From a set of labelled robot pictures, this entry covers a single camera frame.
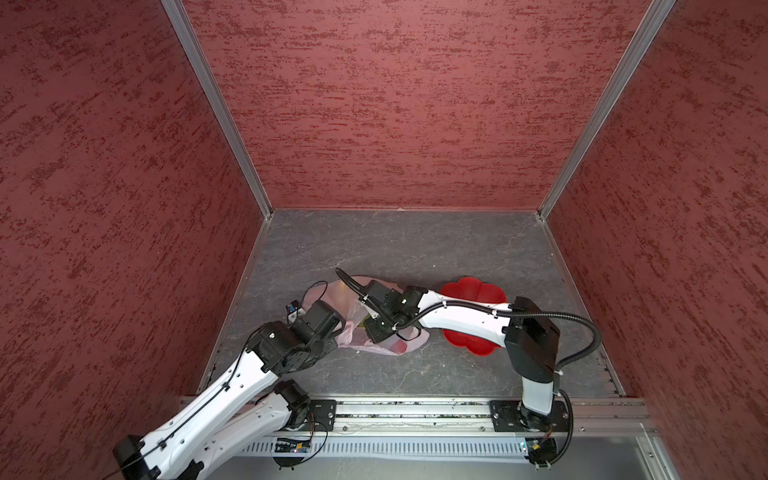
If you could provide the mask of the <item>pink plastic bag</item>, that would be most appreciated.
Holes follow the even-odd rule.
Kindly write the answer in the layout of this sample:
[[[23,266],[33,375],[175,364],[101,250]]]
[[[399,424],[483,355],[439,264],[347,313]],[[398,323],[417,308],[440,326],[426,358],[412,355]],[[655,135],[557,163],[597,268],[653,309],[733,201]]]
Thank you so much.
[[[378,355],[400,356],[420,349],[430,339],[430,334],[415,327],[408,327],[400,335],[393,335],[375,344],[365,330],[364,321],[369,317],[368,310],[358,301],[357,295],[341,280],[317,281],[312,284],[302,297],[301,304],[305,311],[317,301],[322,300],[334,308],[345,320],[343,332],[337,337],[339,348],[354,349]]]

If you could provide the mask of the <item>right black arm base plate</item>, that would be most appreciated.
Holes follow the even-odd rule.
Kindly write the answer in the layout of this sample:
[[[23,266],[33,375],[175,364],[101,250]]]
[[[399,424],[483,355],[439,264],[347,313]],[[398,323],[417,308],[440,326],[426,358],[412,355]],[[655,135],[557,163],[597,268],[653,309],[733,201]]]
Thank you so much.
[[[565,403],[559,400],[547,416],[525,408],[521,400],[492,400],[489,409],[495,432],[566,433],[571,420]]]

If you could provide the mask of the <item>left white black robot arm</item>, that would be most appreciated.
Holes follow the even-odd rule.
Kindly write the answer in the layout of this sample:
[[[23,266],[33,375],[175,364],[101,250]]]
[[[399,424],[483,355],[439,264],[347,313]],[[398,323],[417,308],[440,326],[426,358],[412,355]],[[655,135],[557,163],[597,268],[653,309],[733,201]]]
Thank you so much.
[[[259,437],[311,423],[310,398],[289,373],[337,347],[344,318],[323,301],[249,335],[222,376],[172,419],[113,450],[125,479],[205,479]]]

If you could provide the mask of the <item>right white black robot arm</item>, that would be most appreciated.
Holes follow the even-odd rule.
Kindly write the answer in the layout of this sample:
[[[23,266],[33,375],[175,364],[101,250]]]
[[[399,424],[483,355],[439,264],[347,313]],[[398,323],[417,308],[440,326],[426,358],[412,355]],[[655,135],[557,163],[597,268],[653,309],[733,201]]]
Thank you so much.
[[[403,291],[378,281],[354,288],[373,318],[368,335],[380,343],[405,329],[441,329],[466,334],[506,349],[522,379],[519,422],[528,431],[546,432],[556,396],[559,328],[527,298],[511,304],[482,303],[446,296],[422,287]]]

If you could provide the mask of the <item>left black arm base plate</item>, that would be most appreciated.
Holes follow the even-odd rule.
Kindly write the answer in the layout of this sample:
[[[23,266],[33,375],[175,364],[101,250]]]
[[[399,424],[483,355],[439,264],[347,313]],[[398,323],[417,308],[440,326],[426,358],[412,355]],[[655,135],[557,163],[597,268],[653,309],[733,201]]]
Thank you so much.
[[[321,432],[333,431],[337,406],[338,402],[333,399],[311,399],[299,409],[293,429],[299,432],[310,432],[321,424]]]

